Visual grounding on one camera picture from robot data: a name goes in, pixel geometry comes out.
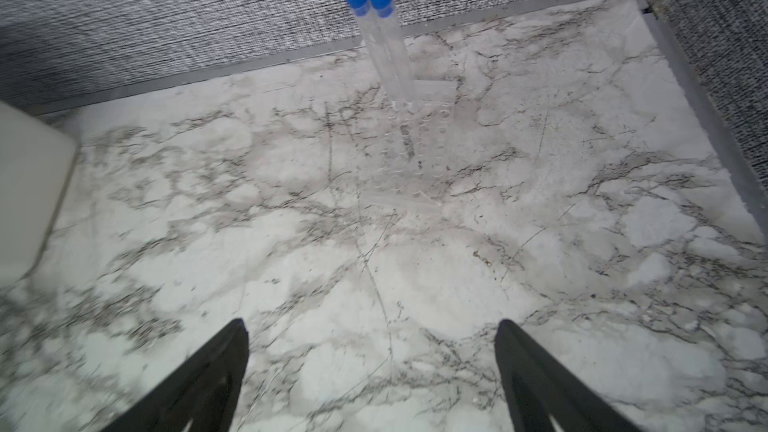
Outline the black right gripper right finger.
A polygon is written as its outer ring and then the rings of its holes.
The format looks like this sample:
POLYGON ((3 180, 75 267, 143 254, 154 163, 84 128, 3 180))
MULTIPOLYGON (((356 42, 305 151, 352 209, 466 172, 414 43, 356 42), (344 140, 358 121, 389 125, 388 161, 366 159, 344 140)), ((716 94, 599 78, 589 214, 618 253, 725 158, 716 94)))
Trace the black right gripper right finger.
POLYGON ((502 320, 496 363, 516 431, 637 431, 521 327, 502 320))

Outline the blue capped test tube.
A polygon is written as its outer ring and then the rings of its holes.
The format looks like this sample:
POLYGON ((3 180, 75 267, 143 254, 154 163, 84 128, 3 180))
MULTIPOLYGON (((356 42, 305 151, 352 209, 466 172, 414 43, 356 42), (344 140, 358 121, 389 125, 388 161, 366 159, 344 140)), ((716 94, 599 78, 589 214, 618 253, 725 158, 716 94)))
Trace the blue capped test tube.
POLYGON ((370 0, 346 0, 346 3, 357 21, 362 40, 388 100, 394 107, 399 108, 404 104, 402 90, 396 78, 387 47, 383 42, 383 36, 376 22, 370 0))
POLYGON ((417 100, 415 81, 394 0, 370 0, 370 2, 376 13, 378 27, 383 34, 398 81, 400 97, 397 101, 403 106, 413 104, 417 100))

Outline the clear acrylic tube rack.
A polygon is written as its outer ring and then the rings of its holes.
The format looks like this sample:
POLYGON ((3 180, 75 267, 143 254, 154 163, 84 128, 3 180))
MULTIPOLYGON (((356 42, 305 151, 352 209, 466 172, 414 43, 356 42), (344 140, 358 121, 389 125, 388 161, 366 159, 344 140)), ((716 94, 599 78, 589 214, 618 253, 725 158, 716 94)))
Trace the clear acrylic tube rack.
POLYGON ((447 151, 455 81, 417 80, 417 101, 376 112, 376 135, 361 171, 367 206, 439 215, 447 190, 447 151))

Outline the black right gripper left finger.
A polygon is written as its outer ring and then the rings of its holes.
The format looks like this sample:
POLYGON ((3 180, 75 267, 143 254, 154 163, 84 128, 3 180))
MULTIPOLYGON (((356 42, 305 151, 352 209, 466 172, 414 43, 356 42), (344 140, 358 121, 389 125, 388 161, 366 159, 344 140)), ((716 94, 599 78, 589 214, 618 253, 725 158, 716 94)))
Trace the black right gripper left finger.
POLYGON ((228 431, 249 357, 248 332, 230 321, 106 431, 228 431))

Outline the white plastic storage box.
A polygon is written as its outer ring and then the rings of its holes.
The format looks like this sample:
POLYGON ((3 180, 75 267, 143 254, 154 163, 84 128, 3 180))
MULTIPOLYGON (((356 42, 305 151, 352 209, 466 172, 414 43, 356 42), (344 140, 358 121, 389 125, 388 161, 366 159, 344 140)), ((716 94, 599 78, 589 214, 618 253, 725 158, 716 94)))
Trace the white plastic storage box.
POLYGON ((1 285, 38 262, 65 192, 77 142, 1 104, 1 285))

